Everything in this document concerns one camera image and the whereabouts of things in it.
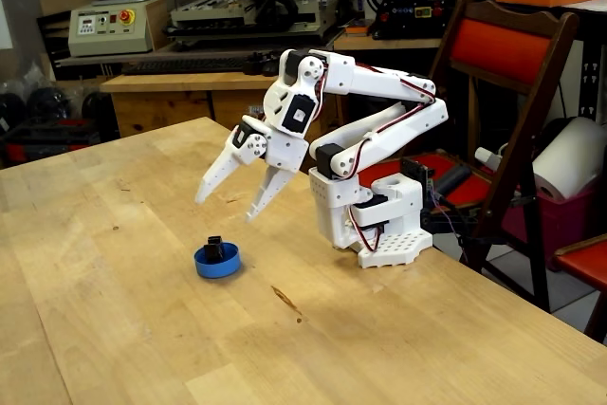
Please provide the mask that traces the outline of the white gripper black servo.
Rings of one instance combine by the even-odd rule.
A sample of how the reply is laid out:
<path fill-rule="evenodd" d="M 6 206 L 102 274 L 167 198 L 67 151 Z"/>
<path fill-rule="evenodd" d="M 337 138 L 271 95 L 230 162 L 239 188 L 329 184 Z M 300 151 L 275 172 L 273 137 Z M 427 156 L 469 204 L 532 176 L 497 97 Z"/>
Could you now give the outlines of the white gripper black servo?
<path fill-rule="evenodd" d="M 243 165 L 262 159 L 267 171 L 251 203 L 246 220 L 251 222 L 299 171 L 308 142 L 279 131 L 267 121 L 244 115 L 227 138 L 224 149 L 203 175 L 195 196 L 203 204 L 227 177 Z"/>

